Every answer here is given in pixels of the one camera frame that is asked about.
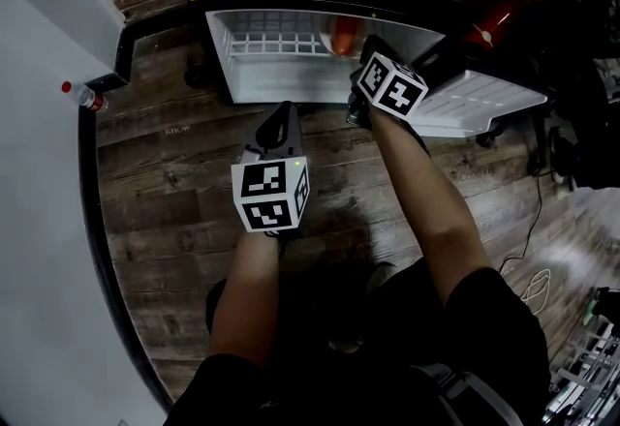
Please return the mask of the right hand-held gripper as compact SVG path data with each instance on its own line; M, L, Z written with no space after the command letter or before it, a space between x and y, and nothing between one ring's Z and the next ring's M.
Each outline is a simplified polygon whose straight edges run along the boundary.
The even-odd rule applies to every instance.
M414 111L429 90L426 82L378 35L356 41L359 67L350 75L347 122L371 128L369 112L375 108L411 128Z

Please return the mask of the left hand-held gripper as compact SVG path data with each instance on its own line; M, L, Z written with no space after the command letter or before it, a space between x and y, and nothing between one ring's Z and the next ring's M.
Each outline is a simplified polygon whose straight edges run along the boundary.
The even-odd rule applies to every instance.
M248 232L299 227L310 181L294 103L280 103L251 130L231 175L233 203Z

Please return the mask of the black mini fridge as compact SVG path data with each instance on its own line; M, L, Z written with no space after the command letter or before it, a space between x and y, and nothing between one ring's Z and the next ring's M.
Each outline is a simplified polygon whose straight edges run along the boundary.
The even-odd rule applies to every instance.
M450 0L190 0L207 32L230 100L347 103L359 60L329 54L319 32L328 16L359 20L356 36L376 34L429 90L414 111L425 137L472 137L499 118L543 105L549 90L529 67L493 48L460 41L467 29Z

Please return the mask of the orange carrot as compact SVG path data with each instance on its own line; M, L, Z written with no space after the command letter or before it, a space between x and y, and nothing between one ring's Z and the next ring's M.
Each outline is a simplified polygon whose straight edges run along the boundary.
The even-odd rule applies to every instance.
M359 20L353 16L339 15L331 35L333 52L338 56L350 55L354 49Z

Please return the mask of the person's left forearm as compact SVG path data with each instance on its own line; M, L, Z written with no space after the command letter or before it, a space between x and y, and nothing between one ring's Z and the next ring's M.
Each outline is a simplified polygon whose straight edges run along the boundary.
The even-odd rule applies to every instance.
M276 334L278 302L278 240L261 232L242 234L214 312L210 352L266 366Z

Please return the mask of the person's right forearm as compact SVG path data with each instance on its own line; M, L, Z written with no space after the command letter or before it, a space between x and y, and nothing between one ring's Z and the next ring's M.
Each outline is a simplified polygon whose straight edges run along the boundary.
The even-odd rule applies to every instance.
M489 265L474 218L463 196L398 120L374 108L369 116L400 206L447 303L463 279Z

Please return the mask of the red fire extinguisher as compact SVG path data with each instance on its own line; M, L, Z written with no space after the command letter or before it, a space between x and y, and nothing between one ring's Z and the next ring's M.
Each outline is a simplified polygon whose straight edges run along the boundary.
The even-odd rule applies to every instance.
M511 32L521 11L522 3L519 0L495 2L470 22L460 41L481 46L485 50L493 49Z

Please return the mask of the person's grey shoe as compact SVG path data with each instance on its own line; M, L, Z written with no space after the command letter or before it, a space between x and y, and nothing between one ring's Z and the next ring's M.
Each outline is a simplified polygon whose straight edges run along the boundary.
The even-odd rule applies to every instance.
M397 271L397 267L390 262L378 263L374 267L374 270L367 281L365 294L370 295L374 290L379 288L389 278L391 278Z

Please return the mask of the black office chair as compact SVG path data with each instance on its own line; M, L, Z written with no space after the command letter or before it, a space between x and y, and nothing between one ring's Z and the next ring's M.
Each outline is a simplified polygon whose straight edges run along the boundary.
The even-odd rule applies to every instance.
M549 132L551 167L559 182L620 189L620 102L610 103L595 56L620 54L604 41L612 0L544 0L533 6L530 40L540 73L555 90L553 109L575 141Z

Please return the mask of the clear bottle with red cap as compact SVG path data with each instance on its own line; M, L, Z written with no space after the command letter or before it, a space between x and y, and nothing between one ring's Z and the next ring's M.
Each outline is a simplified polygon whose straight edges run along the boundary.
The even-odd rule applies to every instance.
M105 111L108 108L108 100L102 94L95 92L84 83L74 83L65 80L61 84L63 94L70 97L78 106L94 112Z

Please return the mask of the person's black clothing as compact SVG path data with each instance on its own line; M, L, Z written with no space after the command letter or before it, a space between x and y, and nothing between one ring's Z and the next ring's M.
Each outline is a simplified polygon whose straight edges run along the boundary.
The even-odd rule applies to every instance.
M506 426L470 388L450 397L425 368L475 376L523 426L539 426L550 383L538 319L493 269L447 301L420 260L366 293L343 273L280 280L278 333L266 368L210 356L164 426Z

